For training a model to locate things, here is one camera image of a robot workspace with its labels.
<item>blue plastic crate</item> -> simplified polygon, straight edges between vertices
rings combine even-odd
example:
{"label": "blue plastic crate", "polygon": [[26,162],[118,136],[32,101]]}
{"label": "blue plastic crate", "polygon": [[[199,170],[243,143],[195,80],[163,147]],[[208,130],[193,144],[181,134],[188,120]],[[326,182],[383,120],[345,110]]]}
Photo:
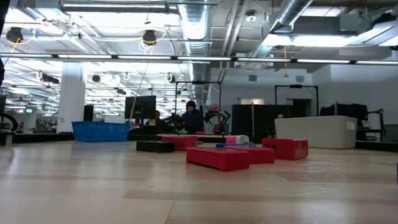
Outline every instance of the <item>blue plastic crate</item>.
{"label": "blue plastic crate", "polygon": [[75,140],[86,142],[126,141],[130,131],[130,124],[79,121],[72,126]]}

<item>black box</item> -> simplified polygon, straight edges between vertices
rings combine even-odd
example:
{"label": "black box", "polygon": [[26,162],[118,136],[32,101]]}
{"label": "black box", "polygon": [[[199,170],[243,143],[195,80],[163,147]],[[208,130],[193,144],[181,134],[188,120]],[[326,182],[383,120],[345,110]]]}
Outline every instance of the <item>black box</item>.
{"label": "black box", "polygon": [[162,141],[138,141],[137,151],[146,152],[174,152],[174,143],[172,142],[162,142]]}

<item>white column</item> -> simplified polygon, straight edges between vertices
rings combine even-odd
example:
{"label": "white column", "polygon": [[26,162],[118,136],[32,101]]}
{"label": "white column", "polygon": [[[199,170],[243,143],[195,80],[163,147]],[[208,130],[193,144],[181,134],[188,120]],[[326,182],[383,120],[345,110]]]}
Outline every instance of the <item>white column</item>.
{"label": "white column", "polygon": [[37,107],[27,106],[24,115],[24,134],[32,134],[31,128],[36,128]]}
{"label": "white column", "polygon": [[86,75],[82,63],[63,63],[57,132],[72,132],[72,121],[83,121]]}

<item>computer monitor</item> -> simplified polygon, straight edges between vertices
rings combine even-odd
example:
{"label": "computer monitor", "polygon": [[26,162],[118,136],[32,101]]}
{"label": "computer monitor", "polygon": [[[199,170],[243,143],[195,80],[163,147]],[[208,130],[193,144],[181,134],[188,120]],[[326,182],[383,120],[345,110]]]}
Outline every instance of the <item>computer monitor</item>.
{"label": "computer monitor", "polygon": [[[132,105],[135,97],[126,97],[124,117],[130,119]],[[138,96],[132,117],[134,119],[156,118],[156,96]]]}

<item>red box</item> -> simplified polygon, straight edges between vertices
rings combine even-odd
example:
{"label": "red box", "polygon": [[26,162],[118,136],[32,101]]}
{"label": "red box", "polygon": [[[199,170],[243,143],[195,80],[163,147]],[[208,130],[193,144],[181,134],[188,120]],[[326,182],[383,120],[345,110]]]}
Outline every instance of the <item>red box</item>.
{"label": "red box", "polygon": [[276,159],[294,161],[308,157],[307,140],[263,139],[262,146],[274,149]]}
{"label": "red box", "polygon": [[249,153],[250,164],[264,164],[275,162],[275,150],[265,147],[224,146],[228,149],[244,150]]}
{"label": "red box", "polygon": [[248,152],[227,148],[189,147],[187,162],[215,167],[220,171],[248,169],[250,166]]}
{"label": "red box", "polygon": [[176,151],[186,151],[188,147],[195,146],[198,141],[197,136],[162,136],[162,142],[174,143]]}

